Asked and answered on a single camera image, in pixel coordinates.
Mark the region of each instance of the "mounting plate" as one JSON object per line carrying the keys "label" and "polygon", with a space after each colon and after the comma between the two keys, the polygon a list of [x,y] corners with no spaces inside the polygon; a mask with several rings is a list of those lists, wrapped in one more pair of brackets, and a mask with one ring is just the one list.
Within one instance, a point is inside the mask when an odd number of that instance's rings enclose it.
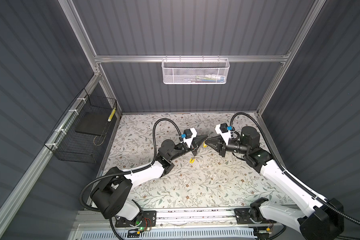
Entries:
{"label": "mounting plate", "polygon": [[[235,212],[237,224],[253,224],[253,223],[255,223],[250,218],[250,208],[246,207],[246,208],[234,209],[234,212]],[[277,222],[275,222],[273,220],[265,219],[264,221],[259,222],[259,223],[277,223]]]}
{"label": "mounting plate", "polygon": [[[143,217],[151,220],[152,225],[150,226],[150,222],[148,221],[148,227],[154,227],[156,225],[156,211],[144,211]],[[134,222],[129,221],[123,217],[116,218],[115,227],[133,227]],[[139,227],[145,227],[145,221],[141,221]]]}

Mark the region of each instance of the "gray wall panel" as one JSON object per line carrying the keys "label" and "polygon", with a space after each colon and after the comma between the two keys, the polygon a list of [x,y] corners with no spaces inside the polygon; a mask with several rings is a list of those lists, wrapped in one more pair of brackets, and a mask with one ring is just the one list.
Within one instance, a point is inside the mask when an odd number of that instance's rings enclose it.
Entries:
{"label": "gray wall panel", "polygon": [[288,170],[360,220],[360,1],[327,1],[263,117]]}
{"label": "gray wall panel", "polygon": [[[0,207],[92,75],[57,1],[0,1]],[[97,169],[53,158],[2,239],[66,238]]]}
{"label": "gray wall panel", "polygon": [[313,0],[74,0],[98,55],[285,54]]}
{"label": "gray wall panel", "polygon": [[231,63],[226,84],[164,84],[159,63],[102,63],[123,112],[256,110],[279,63]]}
{"label": "gray wall panel", "polygon": [[91,94],[95,95],[95,96],[100,96],[100,97],[103,97],[103,98],[106,97],[106,95],[105,95],[103,89],[101,88],[100,84],[96,85],[95,89],[93,89],[93,92]]}

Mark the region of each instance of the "yellow object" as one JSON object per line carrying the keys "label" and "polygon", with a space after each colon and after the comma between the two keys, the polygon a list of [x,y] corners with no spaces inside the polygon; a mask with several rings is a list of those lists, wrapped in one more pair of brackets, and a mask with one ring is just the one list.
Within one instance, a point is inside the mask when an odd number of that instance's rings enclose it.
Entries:
{"label": "yellow object", "polygon": [[108,118],[108,122],[110,122],[113,118],[113,116],[115,115],[115,112],[116,112],[116,108],[113,108],[112,112],[110,113],[110,116]]}

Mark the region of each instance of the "black wire basket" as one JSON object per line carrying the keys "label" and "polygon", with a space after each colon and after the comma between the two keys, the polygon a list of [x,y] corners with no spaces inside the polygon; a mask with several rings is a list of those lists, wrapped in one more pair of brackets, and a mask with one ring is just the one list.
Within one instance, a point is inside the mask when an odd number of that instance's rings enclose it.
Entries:
{"label": "black wire basket", "polygon": [[75,110],[69,110],[67,122],[51,132],[50,136],[58,131],[55,141],[44,145],[59,160],[102,161],[116,124],[116,107],[116,99],[87,94]]}

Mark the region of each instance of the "floral tablecloth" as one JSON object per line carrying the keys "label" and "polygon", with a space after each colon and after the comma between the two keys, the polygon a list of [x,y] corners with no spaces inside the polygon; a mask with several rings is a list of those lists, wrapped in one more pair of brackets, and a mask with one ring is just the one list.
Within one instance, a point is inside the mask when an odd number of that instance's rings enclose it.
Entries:
{"label": "floral tablecloth", "polygon": [[[181,132],[194,127],[198,134],[216,136],[216,124],[229,124],[232,115],[123,115],[104,172],[114,166],[129,169],[150,162],[154,155],[152,128],[160,118],[172,119]],[[256,127],[245,116],[236,117],[233,126],[239,132],[244,126]],[[165,139],[179,142],[175,128],[168,121],[160,122],[156,128],[158,148]],[[268,150],[262,137],[260,143]],[[229,152],[222,158],[211,147],[201,147],[196,160],[190,163],[192,156],[189,152],[177,158],[168,175],[132,189],[128,198],[144,209],[247,206],[260,197],[282,205],[294,204],[276,185]]]}

